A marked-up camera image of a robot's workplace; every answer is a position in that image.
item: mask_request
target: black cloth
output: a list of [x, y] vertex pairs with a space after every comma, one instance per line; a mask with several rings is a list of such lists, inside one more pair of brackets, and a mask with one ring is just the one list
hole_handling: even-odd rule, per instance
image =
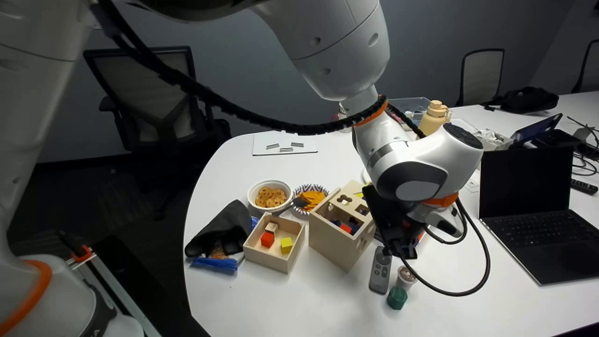
[[189, 241], [185, 246], [185, 255], [196, 257], [209, 254], [217, 241], [221, 242], [227, 255], [241, 252], [251, 231], [250, 212], [241, 201], [234, 200]]
[[522, 89], [506, 92], [503, 96], [495, 96], [492, 100], [480, 103], [486, 110], [499, 109], [512, 113], [530, 113], [553, 109], [558, 105], [559, 96], [542, 88], [527, 86]]

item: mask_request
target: red block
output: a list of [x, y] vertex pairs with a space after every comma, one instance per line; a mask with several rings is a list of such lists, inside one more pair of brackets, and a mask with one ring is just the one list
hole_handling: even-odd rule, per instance
[[342, 230], [346, 231], [348, 234], [352, 234], [352, 228], [351, 228], [351, 227], [349, 227], [348, 225], [346, 225], [346, 224], [341, 224], [341, 226], [340, 226], [340, 227], [341, 227], [341, 229], [342, 229]]
[[265, 231], [260, 237], [260, 242], [262, 242], [262, 246], [270, 248], [270, 246], [272, 246], [274, 243], [274, 234], [269, 231]]

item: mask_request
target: remote control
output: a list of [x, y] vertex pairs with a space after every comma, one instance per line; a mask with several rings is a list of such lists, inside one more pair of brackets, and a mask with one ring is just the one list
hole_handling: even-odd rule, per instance
[[374, 252], [373, 269], [370, 272], [369, 287], [371, 290], [386, 294], [389, 289], [389, 272], [391, 271], [391, 256], [383, 254], [383, 246], [378, 246]]
[[580, 192], [587, 193], [593, 195], [597, 192], [599, 188], [595, 185], [591, 185], [590, 183], [582, 182], [580, 180], [572, 179], [570, 187], [576, 189]]

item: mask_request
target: paper bowl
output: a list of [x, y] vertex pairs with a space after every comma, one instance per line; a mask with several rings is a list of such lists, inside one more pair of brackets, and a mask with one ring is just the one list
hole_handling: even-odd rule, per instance
[[[281, 205], [279, 205], [277, 207], [260, 207], [256, 204], [255, 201], [256, 201], [256, 198], [258, 197], [258, 192], [260, 191], [260, 189], [262, 187], [280, 188], [283, 190], [283, 192], [285, 192], [287, 199], [285, 200], [284, 203], [282, 203]], [[287, 207], [289, 205], [289, 203], [291, 203], [292, 199], [293, 199], [293, 193], [291, 191], [291, 187], [289, 187], [289, 185], [287, 185], [285, 182], [282, 182], [280, 180], [275, 180], [275, 179], [263, 180], [261, 182], [254, 184], [254, 186], [250, 187], [250, 189], [247, 190], [247, 201], [250, 203], [250, 205], [252, 205], [252, 207], [257, 209], [260, 213], [278, 212], [278, 211], [284, 209], [285, 207]]]
[[[324, 186], [318, 185], [315, 183], [307, 183], [307, 184], [301, 185], [300, 187], [298, 187], [294, 190], [293, 199], [299, 197], [300, 193], [307, 192], [307, 191], [323, 192], [325, 194], [325, 197], [329, 195], [329, 191], [326, 188], [324, 188]], [[294, 206], [291, 209], [299, 215], [308, 216], [308, 214], [310, 214], [310, 212], [307, 212], [299, 207]]]

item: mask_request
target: green bottle cap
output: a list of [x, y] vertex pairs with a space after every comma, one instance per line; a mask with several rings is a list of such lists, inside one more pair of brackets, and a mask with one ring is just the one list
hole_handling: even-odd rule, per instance
[[389, 295], [387, 295], [387, 304], [395, 310], [401, 310], [406, 300], [408, 299], [408, 293], [402, 288], [394, 286], [391, 288]]

